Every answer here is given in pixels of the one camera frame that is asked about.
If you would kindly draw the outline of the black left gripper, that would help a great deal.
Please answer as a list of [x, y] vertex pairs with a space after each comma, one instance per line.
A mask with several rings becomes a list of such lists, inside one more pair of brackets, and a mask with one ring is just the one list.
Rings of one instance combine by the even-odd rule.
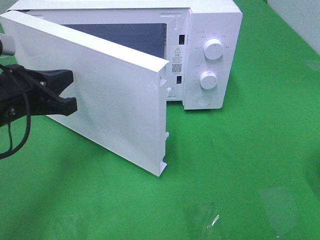
[[75, 97], [60, 97], [74, 81], [71, 70], [30, 70], [19, 64], [3, 65], [2, 70], [1, 126], [27, 115], [69, 116], [77, 111]]

